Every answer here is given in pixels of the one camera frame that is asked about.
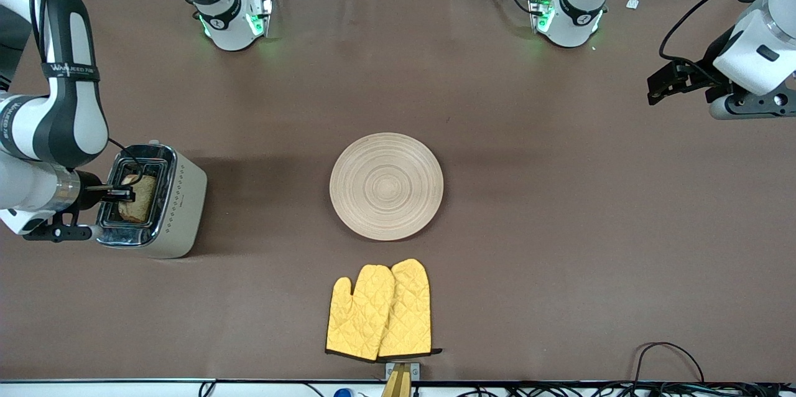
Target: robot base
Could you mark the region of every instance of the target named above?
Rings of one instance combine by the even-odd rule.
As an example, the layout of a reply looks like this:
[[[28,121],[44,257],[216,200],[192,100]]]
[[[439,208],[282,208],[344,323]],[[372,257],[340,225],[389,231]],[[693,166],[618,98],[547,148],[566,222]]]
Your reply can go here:
[[[258,37],[267,37],[273,0],[242,0],[242,2],[241,11],[225,29],[221,29],[224,22],[216,22],[215,19],[205,22],[205,18],[199,16],[199,21],[205,29],[205,36],[213,40],[219,49],[235,52],[247,48]]]
[[[529,6],[531,11],[542,12],[542,16],[531,15],[531,28],[555,45],[568,48],[583,45],[597,31],[603,16],[600,11],[588,25],[578,26],[562,11],[560,0],[529,0]]]

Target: metal bracket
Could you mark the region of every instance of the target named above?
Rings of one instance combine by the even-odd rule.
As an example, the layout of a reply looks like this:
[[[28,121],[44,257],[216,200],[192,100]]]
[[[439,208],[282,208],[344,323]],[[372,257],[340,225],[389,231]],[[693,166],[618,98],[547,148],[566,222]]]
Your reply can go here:
[[[396,361],[395,363],[384,364],[385,380],[390,380],[390,374],[392,374],[392,370],[395,369],[396,365],[400,363],[408,363],[408,362]],[[410,375],[412,377],[412,381],[420,380],[420,363],[409,363],[409,371],[412,372],[412,374]]]
[[[796,91],[790,90],[784,82],[762,96],[740,89],[722,98],[716,105],[724,106],[729,116],[737,116],[729,118],[796,116]]]
[[[68,215],[67,212],[58,212],[52,216],[52,222],[43,222],[36,229],[26,233],[22,237],[28,241],[52,241],[60,243],[61,241],[85,241],[91,238],[91,227],[77,224],[78,211],[75,210],[72,215],[72,223],[64,224],[63,216]]]

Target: green led light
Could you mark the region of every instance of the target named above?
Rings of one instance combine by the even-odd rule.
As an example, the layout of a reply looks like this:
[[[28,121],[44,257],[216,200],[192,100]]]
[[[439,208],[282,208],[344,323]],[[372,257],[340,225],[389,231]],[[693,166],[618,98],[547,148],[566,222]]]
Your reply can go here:
[[[251,27],[251,33],[255,36],[259,36],[262,34],[262,19],[260,17],[251,16],[250,14],[246,14],[246,18],[249,22],[249,26]]]
[[[207,35],[207,37],[210,37],[210,30],[207,28],[207,23],[205,23],[205,18],[202,17],[201,14],[199,15],[199,22],[201,22],[201,26],[204,27],[205,29],[205,35]]]
[[[597,17],[595,17],[595,24],[594,24],[594,26],[591,28],[591,33],[594,33],[595,31],[597,31],[597,26],[599,25],[599,19],[600,19],[600,17],[602,17],[602,16],[603,16],[603,12],[602,12],[602,11],[600,11],[600,12],[599,12],[599,14],[597,14]]]
[[[550,22],[552,22],[552,18],[555,17],[555,12],[552,9],[552,6],[548,8],[548,12],[545,13],[544,16],[539,17],[539,31],[545,33],[550,28]]]

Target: white paper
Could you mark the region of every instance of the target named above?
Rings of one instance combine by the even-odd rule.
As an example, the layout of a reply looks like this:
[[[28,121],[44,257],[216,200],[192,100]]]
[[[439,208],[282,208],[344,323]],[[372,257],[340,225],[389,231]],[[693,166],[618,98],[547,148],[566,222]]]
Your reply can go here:
[[[628,0],[627,5],[625,5],[629,9],[636,9],[639,8],[639,0]]]

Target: brown tablecloth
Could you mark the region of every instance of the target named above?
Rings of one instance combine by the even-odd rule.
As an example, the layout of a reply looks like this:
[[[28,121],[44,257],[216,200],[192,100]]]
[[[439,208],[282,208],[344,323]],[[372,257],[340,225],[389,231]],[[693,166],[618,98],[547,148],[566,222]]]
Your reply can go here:
[[[112,136],[204,168],[203,222],[176,261],[0,230],[1,377],[381,376],[324,354],[331,287],[418,258],[445,349],[427,379],[626,379],[669,340],[708,380],[793,380],[796,124],[719,122],[700,93],[646,104],[697,0],[609,0],[579,49],[509,0],[279,0],[281,39],[241,53],[182,0],[85,1]],[[705,6],[671,53],[699,58],[740,9]],[[14,90],[46,91],[31,51]],[[359,238],[328,196],[336,157],[380,131],[443,166],[440,212],[406,241]],[[694,379],[647,360],[643,378]]]

